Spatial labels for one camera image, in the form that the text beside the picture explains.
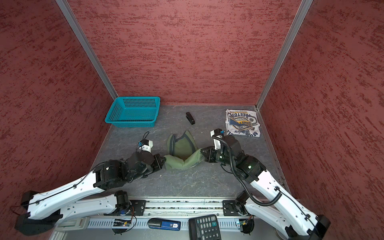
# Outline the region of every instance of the black calculator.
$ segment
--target black calculator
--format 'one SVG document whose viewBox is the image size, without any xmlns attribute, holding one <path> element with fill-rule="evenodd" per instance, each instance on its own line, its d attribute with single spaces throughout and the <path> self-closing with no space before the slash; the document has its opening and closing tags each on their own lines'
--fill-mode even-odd
<svg viewBox="0 0 384 240">
<path fill-rule="evenodd" d="M 191 218 L 188 225 L 190 240 L 221 240 L 216 215 Z"/>
</svg>

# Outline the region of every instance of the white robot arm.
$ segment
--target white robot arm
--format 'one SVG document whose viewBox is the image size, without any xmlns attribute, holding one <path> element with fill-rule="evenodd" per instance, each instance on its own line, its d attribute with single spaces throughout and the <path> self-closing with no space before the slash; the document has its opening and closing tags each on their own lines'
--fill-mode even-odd
<svg viewBox="0 0 384 240">
<path fill-rule="evenodd" d="M 93 214 L 124 215 L 131 211 L 126 192 L 93 199 L 84 197 L 122 187 L 125 183 L 145 178 L 162 169 L 165 158 L 152 155 L 153 142 L 143 139 L 126 161 L 109 160 L 94 167 L 85 176 L 56 189 L 23 194 L 21 206 L 27 213 L 17 217 L 15 228 L 24 235 L 36 235 L 52 229 L 63 221 Z"/>
<path fill-rule="evenodd" d="M 208 162 L 231 165 L 234 176 L 245 191 L 236 199 L 236 210 L 242 214 L 257 216 L 276 228 L 287 239 L 322 239 L 330 221 L 317 216 L 294 199 L 256 158 L 245 155 L 240 143 L 233 136 L 224 136 L 224 131 L 211 131 L 214 147 L 202 150 Z M 262 193 L 270 202 L 264 203 L 254 197 L 243 181 Z"/>
</svg>

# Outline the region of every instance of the green cloth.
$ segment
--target green cloth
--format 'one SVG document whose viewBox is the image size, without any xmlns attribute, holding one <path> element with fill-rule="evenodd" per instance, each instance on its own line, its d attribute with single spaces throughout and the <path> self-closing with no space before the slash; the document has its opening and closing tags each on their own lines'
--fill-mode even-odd
<svg viewBox="0 0 384 240">
<path fill-rule="evenodd" d="M 200 149 L 197 149 L 195 140 L 188 130 L 177 139 L 173 134 L 169 136 L 167 149 L 165 164 L 173 169 L 185 170 L 204 160 L 204 156 L 200 153 Z"/>
</svg>

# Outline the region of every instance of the blue basket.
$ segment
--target blue basket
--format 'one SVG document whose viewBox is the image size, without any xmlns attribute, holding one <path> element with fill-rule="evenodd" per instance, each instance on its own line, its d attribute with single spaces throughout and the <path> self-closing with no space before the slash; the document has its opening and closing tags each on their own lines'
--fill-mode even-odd
<svg viewBox="0 0 384 240">
<path fill-rule="evenodd" d="M 118 97 L 105 122 L 116 127 L 154 127 L 159 107 L 159 97 Z"/>
</svg>

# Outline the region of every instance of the gray floor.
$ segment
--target gray floor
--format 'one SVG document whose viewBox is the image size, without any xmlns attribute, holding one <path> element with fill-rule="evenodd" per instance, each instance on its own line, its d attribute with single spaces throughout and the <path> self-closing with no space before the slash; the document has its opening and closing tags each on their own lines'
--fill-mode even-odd
<svg viewBox="0 0 384 240">
<path fill-rule="evenodd" d="M 226 109 L 253 110 L 253 106 L 161 105 L 155 127 L 115 127 L 95 164 L 110 159 L 128 158 L 135 151 L 137 142 L 142 139 L 146 131 L 150 131 L 147 139 L 154 143 L 153 154 L 166 155 L 166 142 L 169 135 L 176 134 L 179 137 L 185 130 L 191 132 L 197 147 L 213 146 L 213 139 L 209 133 L 216 128 L 226 129 Z M 192 114 L 196 124 L 189 123 L 185 117 L 186 112 Z M 263 133 L 261 137 L 236 136 L 236 139 L 246 154 L 259 159 L 275 179 L 281 182 Z M 220 164 L 202 162 L 188 170 L 163 168 L 146 179 L 124 185 L 121 190 L 135 197 L 236 197 L 243 188 L 234 176 L 221 169 Z"/>
</svg>

